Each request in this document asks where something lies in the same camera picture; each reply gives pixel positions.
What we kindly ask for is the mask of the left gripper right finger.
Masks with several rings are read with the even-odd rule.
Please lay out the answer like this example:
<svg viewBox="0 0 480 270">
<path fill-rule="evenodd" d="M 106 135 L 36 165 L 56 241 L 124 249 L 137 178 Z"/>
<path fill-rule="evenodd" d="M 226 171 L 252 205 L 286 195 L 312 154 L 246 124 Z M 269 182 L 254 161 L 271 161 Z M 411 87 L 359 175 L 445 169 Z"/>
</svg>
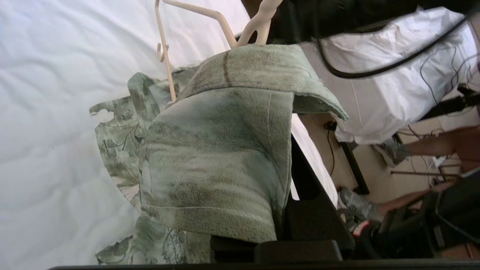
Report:
<svg viewBox="0 0 480 270">
<path fill-rule="evenodd" d="M 289 196 L 282 250 L 293 260 L 349 260 L 355 241 L 293 136 L 291 157 L 299 200 Z"/>
</svg>

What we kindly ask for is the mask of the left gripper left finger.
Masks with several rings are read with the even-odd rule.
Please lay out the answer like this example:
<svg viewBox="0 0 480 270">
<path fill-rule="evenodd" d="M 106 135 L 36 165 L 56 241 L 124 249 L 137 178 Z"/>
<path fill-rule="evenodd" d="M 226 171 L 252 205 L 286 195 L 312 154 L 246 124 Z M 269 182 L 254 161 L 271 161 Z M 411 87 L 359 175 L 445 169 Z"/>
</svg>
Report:
<svg viewBox="0 0 480 270">
<path fill-rule="evenodd" d="M 211 263 L 253 263 L 258 244 L 233 238 L 211 236 Z"/>
</svg>

